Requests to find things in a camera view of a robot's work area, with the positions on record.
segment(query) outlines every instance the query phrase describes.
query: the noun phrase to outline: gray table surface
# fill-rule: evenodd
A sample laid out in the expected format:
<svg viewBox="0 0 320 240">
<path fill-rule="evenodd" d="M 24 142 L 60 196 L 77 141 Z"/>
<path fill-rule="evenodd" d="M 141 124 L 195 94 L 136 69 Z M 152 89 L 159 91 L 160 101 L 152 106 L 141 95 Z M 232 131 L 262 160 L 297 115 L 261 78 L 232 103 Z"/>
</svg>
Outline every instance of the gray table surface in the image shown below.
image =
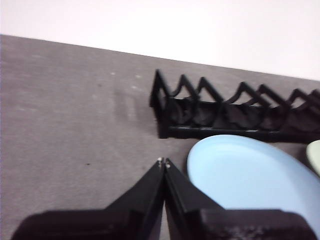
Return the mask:
<svg viewBox="0 0 320 240">
<path fill-rule="evenodd" d="M 172 88 L 205 76 L 226 97 L 241 81 L 288 97 L 320 81 L 1 36 L 1 239 L 28 215 L 104 208 L 158 157 L 184 170 L 196 139 L 158 139 L 148 106 L 155 69 Z M 304 144 L 272 143 L 301 161 Z M 169 239 L 163 220 L 161 239 Z"/>
</svg>

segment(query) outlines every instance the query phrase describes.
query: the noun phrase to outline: white wall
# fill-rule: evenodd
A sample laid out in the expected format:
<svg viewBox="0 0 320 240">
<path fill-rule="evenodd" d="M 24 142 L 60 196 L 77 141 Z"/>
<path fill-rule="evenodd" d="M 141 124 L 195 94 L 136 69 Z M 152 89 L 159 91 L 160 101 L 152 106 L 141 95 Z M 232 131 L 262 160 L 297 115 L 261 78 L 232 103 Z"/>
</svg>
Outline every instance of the white wall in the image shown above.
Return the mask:
<svg viewBox="0 0 320 240">
<path fill-rule="evenodd" d="M 2 0 L 1 33 L 320 80 L 320 0 Z"/>
</svg>

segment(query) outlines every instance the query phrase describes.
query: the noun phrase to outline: plastic dish rack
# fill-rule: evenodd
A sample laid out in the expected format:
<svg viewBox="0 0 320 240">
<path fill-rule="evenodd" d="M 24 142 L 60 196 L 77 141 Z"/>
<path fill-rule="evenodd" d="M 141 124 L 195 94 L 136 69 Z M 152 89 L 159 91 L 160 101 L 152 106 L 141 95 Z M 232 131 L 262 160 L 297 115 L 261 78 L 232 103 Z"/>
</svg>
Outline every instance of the plastic dish rack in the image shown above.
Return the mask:
<svg viewBox="0 0 320 240">
<path fill-rule="evenodd" d="M 189 96 L 178 99 L 182 88 Z M 202 100 L 203 91 L 207 91 L 212 101 Z M 235 104 L 242 93 L 247 93 L 251 99 Z M 303 103 L 294 107 L 298 98 Z M 202 139 L 219 134 L 266 142 L 310 143 L 320 139 L 320 92 L 316 89 L 310 94 L 294 89 L 285 100 L 265 84 L 254 90 L 241 82 L 235 94 L 225 100 L 205 77 L 201 77 L 195 88 L 181 75 L 176 90 L 172 91 L 156 70 L 149 104 L 154 110 L 161 139 Z"/>
</svg>

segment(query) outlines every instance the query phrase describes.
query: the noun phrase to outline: light blue plate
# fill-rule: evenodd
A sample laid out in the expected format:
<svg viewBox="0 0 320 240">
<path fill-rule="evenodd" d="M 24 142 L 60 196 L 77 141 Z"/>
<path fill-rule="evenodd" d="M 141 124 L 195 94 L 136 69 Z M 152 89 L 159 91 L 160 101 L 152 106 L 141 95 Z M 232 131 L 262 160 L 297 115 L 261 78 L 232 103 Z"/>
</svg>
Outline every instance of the light blue plate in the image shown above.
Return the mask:
<svg viewBox="0 0 320 240">
<path fill-rule="evenodd" d="M 298 213 L 320 239 L 320 179 L 285 152 L 244 136 L 211 136 L 193 146 L 187 172 L 224 208 Z"/>
</svg>

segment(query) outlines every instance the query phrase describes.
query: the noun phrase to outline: dish rack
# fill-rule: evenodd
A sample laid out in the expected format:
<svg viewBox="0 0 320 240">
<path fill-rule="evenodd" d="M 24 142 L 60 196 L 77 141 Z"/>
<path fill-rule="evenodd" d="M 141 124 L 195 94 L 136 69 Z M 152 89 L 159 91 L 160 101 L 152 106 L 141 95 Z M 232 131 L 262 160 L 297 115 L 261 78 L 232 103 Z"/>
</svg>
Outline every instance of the dish rack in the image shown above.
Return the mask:
<svg viewBox="0 0 320 240">
<path fill-rule="evenodd" d="M 183 88 L 188 96 L 178 98 Z M 202 100 L 204 91 L 212 101 Z M 242 93 L 247 93 L 251 99 L 235 103 Z M 294 107 L 297 99 L 303 103 Z M 285 100 L 266 84 L 254 90 L 243 81 L 235 94 L 225 100 L 205 77 L 201 77 L 194 88 L 183 74 L 177 88 L 172 91 L 160 71 L 156 70 L 149 105 L 154 110 L 161 139 L 203 139 L 219 134 L 240 135 L 266 142 L 310 143 L 320 139 L 320 92 L 317 89 L 310 94 L 294 89 Z"/>
</svg>

